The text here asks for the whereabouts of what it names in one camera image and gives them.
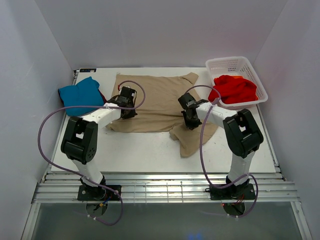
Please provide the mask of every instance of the red cloth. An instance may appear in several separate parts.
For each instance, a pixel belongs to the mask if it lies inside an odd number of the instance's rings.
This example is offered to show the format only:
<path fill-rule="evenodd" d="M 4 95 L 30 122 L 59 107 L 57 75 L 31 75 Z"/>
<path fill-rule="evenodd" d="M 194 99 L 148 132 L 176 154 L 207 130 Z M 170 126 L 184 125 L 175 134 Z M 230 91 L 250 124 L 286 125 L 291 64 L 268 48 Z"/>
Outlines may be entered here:
<path fill-rule="evenodd" d="M 213 86 L 221 94 L 221 100 L 224 104 L 236 104 L 258 100 L 256 96 L 257 86 L 242 77 L 233 77 L 222 75 L 214 79 Z M 218 98 L 216 91 L 211 90 L 208 97 L 210 102 Z"/>

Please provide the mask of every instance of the beige cloth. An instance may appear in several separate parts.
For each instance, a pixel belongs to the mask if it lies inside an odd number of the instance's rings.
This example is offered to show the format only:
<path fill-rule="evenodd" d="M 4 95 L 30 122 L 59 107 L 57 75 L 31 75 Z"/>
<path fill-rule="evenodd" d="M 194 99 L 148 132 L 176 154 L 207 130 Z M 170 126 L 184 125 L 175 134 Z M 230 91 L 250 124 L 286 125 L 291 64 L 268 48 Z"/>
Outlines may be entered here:
<path fill-rule="evenodd" d="M 193 72 L 174 77 L 118 74 L 112 96 L 118 94 L 118 85 L 121 82 L 131 80 L 143 86 L 146 98 L 143 105 L 136 110 L 138 115 L 130 119 L 119 119 L 109 124 L 108 127 L 122 133 L 170 132 L 173 140 L 180 141 L 181 157 L 191 156 L 199 148 L 201 126 L 194 130 L 186 128 L 181 113 L 183 109 L 178 102 L 178 98 L 192 87 L 197 79 L 198 75 Z M 131 82 L 123 85 L 130 86 L 137 91 L 135 105 L 138 105 L 143 99 L 142 90 Z M 190 94 L 197 101 L 200 99 L 195 89 L 192 89 Z M 212 137 L 216 129 L 217 126 L 214 124 L 206 124 L 203 136 L 204 144 Z"/>

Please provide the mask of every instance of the white tabletop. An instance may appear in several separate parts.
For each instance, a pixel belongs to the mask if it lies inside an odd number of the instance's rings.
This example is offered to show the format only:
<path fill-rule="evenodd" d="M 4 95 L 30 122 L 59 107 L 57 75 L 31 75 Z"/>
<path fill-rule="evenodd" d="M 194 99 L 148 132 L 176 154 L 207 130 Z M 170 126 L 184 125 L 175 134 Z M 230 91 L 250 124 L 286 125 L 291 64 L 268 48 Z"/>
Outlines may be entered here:
<path fill-rule="evenodd" d="M 117 74 L 172 77 L 186 75 L 190 72 L 199 75 L 196 85 L 211 84 L 210 76 L 204 67 L 97 68 L 93 73 L 79 73 L 76 82 L 91 76 L 100 83 L 100 91 L 106 99 L 109 99 Z M 210 89 L 198 87 L 196 91 L 201 98 L 207 99 Z M 251 107 L 249 110 L 264 137 L 263 143 L 252 159 L 250 172 L 274 173 L 274 162 L 258 109 Z M 77 171 L 73 162 L 60 150 L 68 119 L 66 117 L 64 120 L 53 162 Z M 207 172 L 229 172 L 232 152 L 222 128 L 219 127 L 213 137 L 203 146 L 203 157 Z M 104 127 L 98 131 L 98 146 L 94 159 L 99 170 L 104 173 L 202 173 L 199 151 L 187 158 L 180 157 L 179 141 L 173 141 L 168 132 L 122 133 Z M 51 170 L 63 172 L 54 166 Z"/>

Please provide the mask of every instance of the black mounting bracket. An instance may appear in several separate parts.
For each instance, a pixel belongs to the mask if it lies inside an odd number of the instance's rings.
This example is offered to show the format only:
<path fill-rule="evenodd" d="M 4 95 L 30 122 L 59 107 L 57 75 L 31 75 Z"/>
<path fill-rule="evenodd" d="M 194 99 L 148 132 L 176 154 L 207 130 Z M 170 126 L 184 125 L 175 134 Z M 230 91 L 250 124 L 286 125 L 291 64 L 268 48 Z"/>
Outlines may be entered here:
<path fill-rule="evenodd" d="M 226 177 L 226 183 L 231 183 L 228 177 Z M 243 200 L 254 200 L 256 198 L 254 186 L 249 183 L 249 179 L 237 186 L 233 184 L 223 189 L 210 186 L 205 191 L 210 193 L 211 200 L 236 200 L 242 196 Z"/>
<path fill-rule="evenodd" d="M 106 185 L 106 187 L 117 191 L 119 193 L 119 195 L 121 196 L 121 188 L 122 188 L 121 185 Z M 77 200 L 78 201 L 101 201 L 101 202 L 103 202 L 105 199 L 108 199 L 108 198 L 110 198 L 109 201 L 119 201 L 120 200 L 118 195 L 116 195 L 114 192 L 112 192 L 110 190 L 106 190 L 105 195 L 101 199 L 97 199 L 92 196 L 92 194 L 90 193 L 90 191 L 88 191 L 88 188 L 85 185 L 81 185 L 78 190 Z"/>
<path fill-rule="evenodd" d="M 207 103 L 208 101 L 204 99 L 196 101 L 189 92 L 179 97 L 178 101 L 183 108 L 183 111 L 181 113 L 183 115 L 186 128 L 193 130 L 201 125 L 202 123 L 198 118 L 196 108 L 203 103 Z"/>
<path fill-rule="evenodd" d="M 110 100 L 108 100 L 108 103 L 117 104 L 119 107 L 124 108 L 134 108 L 135 102 L 137 98 L 137 91 L 130 88 L 123 86 L 121 88 L 120 95 L 113 96 Z M 138 115 L 136 113 L 136 110 L 129 110 L 129 109 L 122 109 L 121 110 L 121 118 L 122 119 L 130 119 L 134 116 Z"/>

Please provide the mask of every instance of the folded blue shirt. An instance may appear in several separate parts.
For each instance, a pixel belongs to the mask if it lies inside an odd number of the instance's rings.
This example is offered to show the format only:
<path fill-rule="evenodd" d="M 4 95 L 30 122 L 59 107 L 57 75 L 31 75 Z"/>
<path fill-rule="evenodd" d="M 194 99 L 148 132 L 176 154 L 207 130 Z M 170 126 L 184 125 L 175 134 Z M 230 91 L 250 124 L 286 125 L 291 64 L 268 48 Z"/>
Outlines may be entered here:
<path fill-rule="evenodd" d="M 76 85 L 65 86 L 58 89 L 65 107 L 69 106 L 103 106 L 104 100 L 99 92 L 100 84 L 92 77 L 78 82 Z M 68 116 L 80 116 L 96 110 L 96 108 L 69 108 Z"/>

